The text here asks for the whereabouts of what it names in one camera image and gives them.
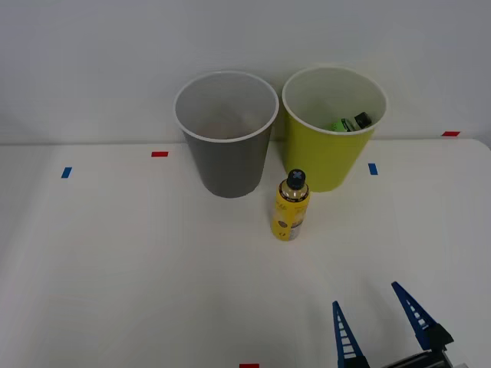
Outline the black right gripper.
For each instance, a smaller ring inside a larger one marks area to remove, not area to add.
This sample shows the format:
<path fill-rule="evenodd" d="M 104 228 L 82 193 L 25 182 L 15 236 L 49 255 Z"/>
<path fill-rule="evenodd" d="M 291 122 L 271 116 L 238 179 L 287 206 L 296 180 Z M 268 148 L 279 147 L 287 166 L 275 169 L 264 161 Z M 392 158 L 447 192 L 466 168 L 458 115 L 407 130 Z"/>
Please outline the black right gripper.
<path fill-rule="evenodd" d="M 394 281 L 391 286 L 402 304 L 419 345 L 425 351 L 398 360 L 384 368 L 451 368 L 451 362 L 445 353 L 447 345 L 454 341 L 450 333 L 437 323 L 398 282 Z M 332 312 L 338 368 L 369 368 L 369 363 L 361 352 L 337 301 L 332 303 Z"/>

